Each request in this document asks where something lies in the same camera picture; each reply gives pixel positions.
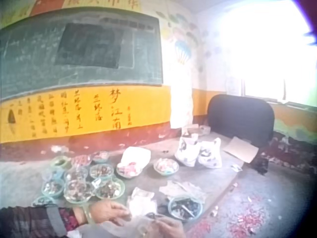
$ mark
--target bowl of candy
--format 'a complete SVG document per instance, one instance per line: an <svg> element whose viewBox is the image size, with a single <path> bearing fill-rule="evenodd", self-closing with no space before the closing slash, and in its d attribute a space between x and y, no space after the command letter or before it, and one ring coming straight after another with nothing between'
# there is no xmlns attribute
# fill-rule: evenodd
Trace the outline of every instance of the bowl of candy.
<svg viewBox="0 0 317 238"><path fill-rule="evenodd" d="M71 167L70 158L64 155L56 156L50 163L54 169L67 170Z"/></svg>
<svg viewBox="0 0 317 238"><path fill-rule="evenodd" d="M107 164L94 165L90 168L89 174L93 179L108 179L113 175L113 167Z"/></svg>
<svg viewBox="0 0 317 238"><path fill-rule="evenodd" d="M74 167L64 173L65 182L72 180L85 180L88 176L88 170L84 167Z"/></svg>
<svg viewBox="0 0 317 238"><path fill-rule="evenodd" d="M118 175L131 179L133 177L138 176L142 172L142 168L137 165L135 162L131 162L129 164L120 163L116 167L116 172Z"/></svg>
<svg viewBox="0 0 317 238"><path fill-rule="evenodd" d="M171 216L181 221L193 221L203 212L203 204L190 196L172 198L167 206Z"/></svg>
<svg viewBox="0 0 317 238"><path fill-rule="evenodd" d="M63 193L64 181L62 179L51 179L42 185L42 194L47 197L57 198Z"/></svg>
<svg viewBox="0 0 317 238"><path fill-rule="evenodd" d="M104 164L108 161L110 153L108 151L98 151L91 155L96 164Z"/></svg>
<svg viewBox="0 0 317 238"><path fill-rule="evenodd" d="M93 186L84 180L72 180L65 185L64 197L73 204L82 204L94 195Z"/></svg>
<svg viewBox="0 0 317 238"><path fill-rule="evenodd" d="M53 198L40 196L32 202L32 207L41 207L41 206L53 205L53 204L56 204Z"/></svg>
<svg viewBox="0 0 317 238"><path fill-rule="evenodd" d="M100 199L115 200L124 194L124 182L118 178L112 177L110 180L103 180L95 189L95 195Z"/></svg>
<svg viewBox="0 0 317 238"><path fill-rule="evenodd" d="M74 167L78 166L89 166L92 162L92 159L88 155L78 155L71 159L71 165Z"/></svg>
<svg viewBox="0 0 317 238"><path fill-rule="evenodd" d="M154 163L154 170L160 175L168 176L179 170L179 164L172 159L159 159Z"/></svg>

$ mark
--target person's hand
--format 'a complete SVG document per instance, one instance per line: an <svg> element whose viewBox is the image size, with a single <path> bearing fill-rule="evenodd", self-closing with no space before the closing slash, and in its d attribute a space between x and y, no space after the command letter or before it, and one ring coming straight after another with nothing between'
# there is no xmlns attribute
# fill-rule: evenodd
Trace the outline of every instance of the person's hand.
<svg viewBox="0 0 317 238"><path fill-rule="evenodd" d="M87 219L82 208L74 208L73 211L79 225L87 223ZM90 205L89 211L92 219L97 224L110 221L115 223L117 226L123 226L120 219L126 221L131 220L130 211L125 206L117 202L112 202L108 199L101 200Z"/></svg>
<svg viewBox="0 0 317 238"><path fill-rule="evenodd" d="M156 224L164 238L186 238L183 224L179 221L163 217L158 218Z"/></svg>

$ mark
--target wrist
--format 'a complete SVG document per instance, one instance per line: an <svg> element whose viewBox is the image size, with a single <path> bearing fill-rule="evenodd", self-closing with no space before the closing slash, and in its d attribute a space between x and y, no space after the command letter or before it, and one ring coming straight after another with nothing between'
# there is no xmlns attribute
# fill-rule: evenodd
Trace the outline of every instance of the wrist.
<svg viewBox="0 0 317 238"><path fill-rule="evenodd" d="M81 208L81 207L74 207L74 208L73 208L73 211L74 211L74 215L75 215L75 217L76 217L76 219L77 219L77 222L78 222L78 224L79 224L80 226L88 223L83 208Z"/></svg>

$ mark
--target wall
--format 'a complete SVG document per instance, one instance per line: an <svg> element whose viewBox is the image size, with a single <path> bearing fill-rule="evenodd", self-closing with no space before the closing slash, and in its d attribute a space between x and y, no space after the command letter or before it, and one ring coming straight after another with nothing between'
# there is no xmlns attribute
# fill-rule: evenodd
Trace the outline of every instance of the wall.
<svg viewBox="0 0 317 238"><path fill-rule="evenodd" d="M176 3L168 0L6 1L2 5L1 27L14 27L14 22L40 13L84 6L119 8L159 19L163 86L77 87L72 83L66 88L45 88L6 97L1 103L2 160L50 158L53 156L50 147L56 144L69 147L75 154L142 145L176 136L179 130L170 128L173 118L175 122L186 118L182 124L204 119L208 98L217 92L206 91L205 69L200 63L202 44L195 18ZM5 49L1 51L2 59L4 55ZM16 87L22 83L25 82L17 82Z"/></svg>
<svg viewBox="0 0 317 238"><path fill-rule="evenodd" d="M228 0L197 14L204 44L207 90L241 95L241 79L232 74L230 54L222 47L223 17L236 7L253 3L247 0ZM275 114L274 130L299 141L317 143L317 113L284 105L271 104Z"/></svg>

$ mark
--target floor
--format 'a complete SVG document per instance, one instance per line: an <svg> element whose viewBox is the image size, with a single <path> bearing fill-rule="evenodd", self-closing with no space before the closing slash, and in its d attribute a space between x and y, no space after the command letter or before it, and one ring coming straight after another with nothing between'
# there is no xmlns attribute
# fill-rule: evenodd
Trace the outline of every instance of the floor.
<svg viewBox="0 0 317 238"><path fill-rule="evenodd" d="M215 217L206 215L190 238L284 238L292 234L312 198L309 176L269 164L259 175L244 166L237 187L218 204Z"/></svg>

